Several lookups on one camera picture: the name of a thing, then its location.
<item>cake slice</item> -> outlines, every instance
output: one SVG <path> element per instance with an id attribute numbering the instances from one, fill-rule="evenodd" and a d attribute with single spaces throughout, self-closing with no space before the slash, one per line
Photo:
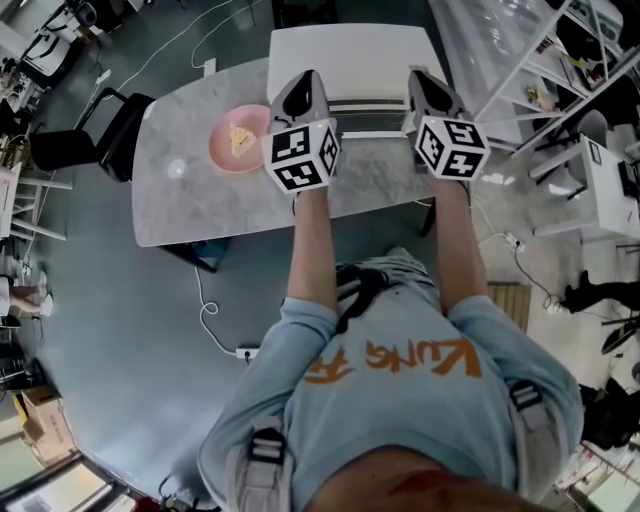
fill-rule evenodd
<path id="1" fill-rule="evenodd" d="M 231 153 L 236 158 L 244 155 L 257 140 L 251 130 L 234 123 L 231 123 L 229 137 L 231 139 Z"/>

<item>strap buckle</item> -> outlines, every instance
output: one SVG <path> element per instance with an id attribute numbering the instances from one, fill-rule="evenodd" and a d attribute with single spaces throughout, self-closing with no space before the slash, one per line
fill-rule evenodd
<path id="1" fill-rule="evenodd" d="M 542 395 L 538 386 L 529 380 L 516 382 L 511 386 L 509 396 L 518 412 L 542 403 Z"/>
<path id="2" fill-rule="evenodd" d="M 284 436 L 275 428 L 257 430 L 251 437 L 247 458 L 250 461 L 281 466 L 284 463 L 286 444 Z"/>

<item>black device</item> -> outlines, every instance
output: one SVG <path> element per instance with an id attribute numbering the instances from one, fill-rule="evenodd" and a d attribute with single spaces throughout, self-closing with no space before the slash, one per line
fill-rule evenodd
<path id="1" fill-rule="evenodd" d="M 620 180 L 622 181 L 622 191 L 625 196 L 631 197 L 636 201 L 640 200 L 640 174 L 634 165 L 627 162 L 618 164 L 620 171 Z"/>

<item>wooden pallet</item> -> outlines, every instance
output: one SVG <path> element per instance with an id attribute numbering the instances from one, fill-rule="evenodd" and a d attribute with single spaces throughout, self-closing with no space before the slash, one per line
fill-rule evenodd
<path id="1" fill-rule="evenodd" d="M 491 283 L 489 284 L 489 297 L 520 327 L 522 332 L 527 332 L 531 286 L 514 283 Z"/>

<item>cardboard box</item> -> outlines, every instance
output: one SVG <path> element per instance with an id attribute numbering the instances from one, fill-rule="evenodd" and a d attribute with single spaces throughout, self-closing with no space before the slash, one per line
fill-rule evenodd
<path id="1" fill-rule="evenodd" d="M 22 425 L 29 445 L 44 465 L 66 457 L 75 449 L 62 400 L 53 389 L 40 386 L 22 392 L 27 421 Z"/>

